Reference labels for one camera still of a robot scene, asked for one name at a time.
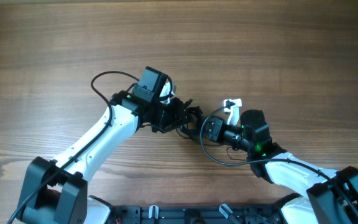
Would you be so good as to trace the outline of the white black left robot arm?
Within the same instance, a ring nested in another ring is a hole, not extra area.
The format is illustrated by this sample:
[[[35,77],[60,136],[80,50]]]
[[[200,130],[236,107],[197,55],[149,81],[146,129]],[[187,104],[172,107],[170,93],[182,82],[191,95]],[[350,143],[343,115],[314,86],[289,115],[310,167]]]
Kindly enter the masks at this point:
[[[9,223],[106,223],[110,206],[88,194],[105,160],[140,128],[166,133],[187,123],[190,101],[175,97],[172,79],[151,67],[127,90],[105,98],[97,123],[51,160],[36,157],[27,167],[18,205]]]

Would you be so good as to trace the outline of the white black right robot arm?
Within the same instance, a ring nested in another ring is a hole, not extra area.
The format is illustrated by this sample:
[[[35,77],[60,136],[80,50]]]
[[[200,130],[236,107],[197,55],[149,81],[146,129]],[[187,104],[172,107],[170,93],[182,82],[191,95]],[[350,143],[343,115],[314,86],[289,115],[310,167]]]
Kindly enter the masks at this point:
[[[200,136],[245,151],[257,177],[294,191],[277,205],[284,223],[358,223],[358,169],[325,169],[296,158],[273,142],[260,110],[248,110],[241,124],[225,123],[216,113],[201,125]]]

